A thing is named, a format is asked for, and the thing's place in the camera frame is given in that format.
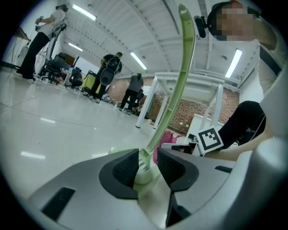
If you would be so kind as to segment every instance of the white ceiling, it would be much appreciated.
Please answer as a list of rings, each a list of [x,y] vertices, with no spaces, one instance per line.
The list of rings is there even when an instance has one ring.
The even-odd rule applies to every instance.
[[[64,51],[80,55],[97,66],[104,55],[123,52],[122,75],[131,75],[139,71],[148,74],[178,72],[182,60],[182,31],[177,5],[180,3],[186,5],[192,17],[196,15],[206,17],[212,5],[220,1],[62,0],[60,2],[70,4],[66,14],[68,28],[63,35]],[[175,23],[164,2],[167,3]],[[72,4],[95,15],[96,21],[72,9]],[[68,42],[76,44],[84,51],[78,52],[68,46]],[[236,49],[242,50],[243,55],[231,78],[246,74],[246,69],[258,49],[257,42],[217,41],[213,37],[209,38],[209,35],[205,39],[198,38],[191,73],[208,70],[225,75]],[[140,67],[130,52],[134,52],[141,59],[147,71]]]

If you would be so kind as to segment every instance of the pink object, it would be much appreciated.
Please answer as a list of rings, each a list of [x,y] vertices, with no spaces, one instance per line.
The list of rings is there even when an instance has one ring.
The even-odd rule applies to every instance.
[[[156,145],[153,151],[153,161],[156,165],[158,165],[158,148],[161,146],[162,143],[173,143],[175,144],[177,138],[182,137],[184,135],[178,135],[173,137],[173,133],[171,131],[165,131],[162,138],[160,139],[159,143]]]

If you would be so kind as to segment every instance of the white floor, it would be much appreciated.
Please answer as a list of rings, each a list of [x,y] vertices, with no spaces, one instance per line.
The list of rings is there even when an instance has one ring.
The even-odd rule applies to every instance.
[[[0,73],[1,169],[23,198],[69,166],[103,156],[111,147],[145,147],[155,130],[146,123],[136,128],[136,120],[105,102]],[[159,181],[160,187],[166,186],[162,178]],[[145,209],[162,204],[158,215],[152,212],[153,222],[162,225],[169,193],[159,188],[157,193],[165,194],[165,200],[150,197],[152,207]]]

